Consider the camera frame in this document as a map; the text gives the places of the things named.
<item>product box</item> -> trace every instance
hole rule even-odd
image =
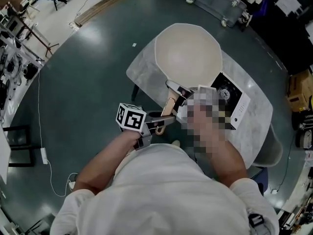
[[[290,76],[286,97],[293,112],[308,110],[312,95],[313,76],[309,70]]]
[[[231,128],[237,130],[250,103],[250,97],[244,93],[225,73],[221,72],[212,83],[219,99],[231,113]]]

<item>cardboard box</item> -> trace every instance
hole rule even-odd
[[[313,95],[313,76],[309,70],[290,76],[287,99],[293,112],[309,109]]]

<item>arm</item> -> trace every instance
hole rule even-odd
[[[205,146],[206,154],[222,184],[230,187],[235,181],[248,178],[241,155],[226,140],[218,124],[212,122],[212,117],[207,117],[205,109],[195,106],[193,117],[189,121],[195,135],[199,136],[200,142]]]
[[[98,194],[104,190],[119,164],[139,138],[138,132],[122,132],[83,168],[73,191],[88,189]]]

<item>white t-shirt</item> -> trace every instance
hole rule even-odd
[[[277,215],[253,180],[227,188],[180,148],[155,144],[130,153],[112,186],[96,196],[87,189],[67,196],[50,234],[249,235],[251,212],[279,233]]]

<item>white table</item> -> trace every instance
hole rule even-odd
[[[134,59],[126,71],[127,76],[159,106],[164,107],[168,88],[166,75],[156,65],[153,39]],[[229,141],[240,152],[249,168],[258,155],[270,126],[273,107],[260,87],[230,56],[222,51],[222,71],[251,99],[237,130],[230,132]]]
[[[6,183],[7,173],[8,173],[10,156],[11,156],[11,148],[6,139],[6,135],[3,131],[3,128],[0,125],[0,176],[5,183]]]

